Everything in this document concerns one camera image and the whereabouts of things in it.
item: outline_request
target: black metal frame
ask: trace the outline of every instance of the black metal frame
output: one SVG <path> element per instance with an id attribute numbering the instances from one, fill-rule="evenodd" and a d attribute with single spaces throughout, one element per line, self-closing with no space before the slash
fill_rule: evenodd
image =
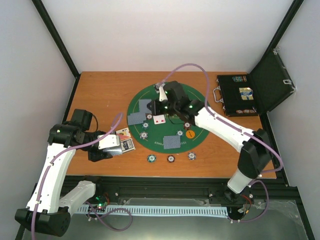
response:
<path id="1" fill-rule="evenodd" d="M 267 47 L 265 54 L 277 46 L 303 1 L 304 0 L 294 0 L 292 2 L 269 46 Z M 54 39 L 57 47 L 59 48 L 67 65 L 69 66 L 72 74 L 75 77 L 74 86 L 63 117 L 63 121 L 65 121 L 68 117 L 70 107 L 76 93 L 76 89 L 80 80 L 80 74 L 75 64 L 73 63 L 73 60 L 71 59 L 42 1 L 32 0 L 32 2 L 38 10 L 43 22 L 48 28 L 52 38 Z M 269 135 L 271 146 L 276 152 L 279 152 L 267 114 L 262 114 L 260 116 L 260 120 L 263 129 Z M 279 166 L 279 162 L 275 157 L 272 158 L 272 162 L 274 167 Z M 82 176 L 66 176 L 61 194 L 65 195 L 66 193 L 68 193 L 82 179 Z M 110 200 L 112 202 L 119 202 L 121 200 L 129 198 L 146 197 L 209 199 L 211 203 L 218 204 L 219 201 L 214 197 L 209 197 L 209 195 L 210 193 L 214 192 L 214 190 L 221 188 L 222 185 L 225 185 L 227 181 L 228 180 L 226 178 L 101 177 L 102 187 L 104 190 L 108 191 Z M 276 173 L 276 179 L 264 179 L 263 182 L 268 188 L 270 199 L 295 200 L 308 238 L 310 240 L 315 239 L 302 200 L 300 198 L 298 188 L 289 186 L 284 169 Z M 252 187 L 251 192 L 256 199 L 265 198 L 265 191 L 258 184 Z M 224 206 L 230 206 L 230 204 L 226 202 L 223 202 L 222 204 Z M 16 240 L 22 239 L 23 232 L 24 228 L 20 227 L 16 236 Z"/>

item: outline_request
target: open case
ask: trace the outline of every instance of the open case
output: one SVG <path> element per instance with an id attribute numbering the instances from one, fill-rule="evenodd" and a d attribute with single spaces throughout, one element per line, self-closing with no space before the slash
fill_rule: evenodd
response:
<path id="1" fill-rule="evenodd" d="M 218 75 L 213 90 L 226 116 L 257 116 L 273 110 L 296 91 L 276 49 L 269 51 L 249 74 Z M 217 100 L 215 91 L 220 91 Z"/>

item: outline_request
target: black post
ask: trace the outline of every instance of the black post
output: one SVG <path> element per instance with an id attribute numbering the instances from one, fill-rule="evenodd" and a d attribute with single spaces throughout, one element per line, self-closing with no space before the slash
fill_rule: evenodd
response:
<path id="1" fill-rule="evenodd" d="M 41 0 L 32 0 L 32 2 L 38 13 L 40 14 L 46 28 L 49 30 L 53 40 L 55 41 L 55 44 L 59 48 L 64 60 L 66 61 L 66 64 L 69 66 L 70 71 L 72 72 L 75 79 L 78 79 L 80 77 L 80 74 L 74 62 L 72 61 L 71 56 L 69 55 L 68 50 L 64 45 L 64 42 L 62 41 L 54 23 L 52 22 L 43 2 Z"/>
<path id="2" fill-rule="evenodd" d="M 301 4 L 304 2 L 304 0 L 293 0 L 290 8 L 286 12 L 280 26 L 278 27 L 277 31 L 275 32 L 271 42 L 269 43 L 269 46 L 267 47 L 265 53 L 263 54 L 263 57 L 272 49 L 276 48 L 280 39 L 285 34 L 288 26 L 290 25 L 292 19 L 298 12 Z"/>

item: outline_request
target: robotic arm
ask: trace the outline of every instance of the robotic arm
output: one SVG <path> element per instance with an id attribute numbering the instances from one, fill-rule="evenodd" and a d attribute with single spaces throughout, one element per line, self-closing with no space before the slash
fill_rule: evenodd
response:
<path id="1" fill-rule="evenodd" d="M 40 183 L 46 174 L 40 201 L 37 201 L 41 185 L 38 184 L 26 208 L 18 209 L 14 217 L 26 229 L 31 230 L 32 215 L 35 211 L 35 205 L 38 204 L 35 231 L 61 237 L 67 231 L 72 215 L 85 201 L 96 194 L 96 183 L 84 180 L 60 199 L 66 172 L 76 149 L 63 153 L 54 163 L 51 163 L 52 159 L 63 150 L 90 143 L 105 134 L 105 132 L 98 130 L 87 132 L 91 125 L 92 116 L 93 114 L 88 111 L 76 109 L 71 121 L 56 124 L 51 128 L 45 164 L 38 181 Z M 121 143 L 117 135 L 110 134 L 101 141 L 81 149 L 88 152 L 90 161 L 97 162 L 112 158 L 112 150 L 121 151 Z"/>
<path id="2" fill-rule="evenodd" d="M 269 137 L 264 130 L 253 131 L 237 125 L 208 107 L 214 116 L 211 115 L 205 108 L 205 103 L 200 100 L 190 100 L 177 81 L 162 83 L 155 87 L 159 92 L 159 99 L 147 105 L 153 115 L 177 115 L 182 121 L 217 135 L 240 153 L 237 170 L 227 184 L 231 192 L 227 190 L 224 193 L 227 198 L 241 193 L 261 174 L 271 160 L 270 153 L 248 135 L 255 136 L 270 145 Z"/>

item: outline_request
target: gray floor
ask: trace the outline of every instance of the gray floor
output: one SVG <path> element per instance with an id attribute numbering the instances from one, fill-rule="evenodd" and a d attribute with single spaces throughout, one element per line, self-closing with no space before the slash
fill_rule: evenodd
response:
<path id="1" fill-rule="evenodd" d="M 252 207 L 246 219 L 262 210 Z M 109 216 L 107 223 L 123 228 L 126 216 Z M 30 240 L 28 231 L 24 240 Z M 270 210 L 251 223 L 233 223 L 212 217 L 133 217 L 124 232 L 114 232 L 97 221 L 88 222 L 83 214 L 75 214 L 63 237 L 37 234 L 38 240 L 307 240 L 298 209 L 292 202 L 274 201 Z"/>

